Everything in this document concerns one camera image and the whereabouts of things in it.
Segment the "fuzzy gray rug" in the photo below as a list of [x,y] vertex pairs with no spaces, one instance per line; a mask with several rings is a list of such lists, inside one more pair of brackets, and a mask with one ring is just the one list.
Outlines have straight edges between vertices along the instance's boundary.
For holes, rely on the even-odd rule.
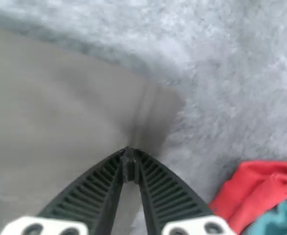
[[207,202],[240,161],[287,159],[287,0],[0,0],[0,25],[174,87],[160,159]]

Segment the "bolt hole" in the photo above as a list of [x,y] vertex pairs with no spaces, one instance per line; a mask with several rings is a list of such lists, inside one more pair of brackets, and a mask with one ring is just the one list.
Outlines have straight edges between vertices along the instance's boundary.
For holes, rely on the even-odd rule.
[[41,224],[32,224],[24,230],[22,235],[40,235],[42,229],[43,226]]
[[64,230],[61,235],[79,235],[79,232],[77,229],[74,228],[70,228],[70,229],[66,229]]
[[173,228],[169,235],[189,235],[184,229],[182,228]]
[[216,223],[207,223],[205,225],[205,230],[208,234],[222,234],[223,230],[221,226]]

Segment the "red cloth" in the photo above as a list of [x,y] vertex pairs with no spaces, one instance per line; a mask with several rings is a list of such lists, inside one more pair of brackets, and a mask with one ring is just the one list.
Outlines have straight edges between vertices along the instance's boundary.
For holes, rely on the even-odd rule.
[[250,161],[239,165],[209,207],[237,234],[287,199],[287,162]]

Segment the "crumpled cloth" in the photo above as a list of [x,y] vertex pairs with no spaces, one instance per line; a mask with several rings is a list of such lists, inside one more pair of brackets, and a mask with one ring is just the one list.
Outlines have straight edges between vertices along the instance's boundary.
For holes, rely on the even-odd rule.
[[287,162],[249,161],[239,165],[232,178],[210,203],[214,213],[234,232],[255,221],[287,199]]

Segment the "floor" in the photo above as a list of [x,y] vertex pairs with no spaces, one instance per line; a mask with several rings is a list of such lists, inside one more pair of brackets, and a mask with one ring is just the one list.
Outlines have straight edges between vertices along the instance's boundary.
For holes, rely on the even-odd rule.
[[159,159],[207,202],[239,162],[287,159],[287,0],[0,0],[0,26],[174,88]]

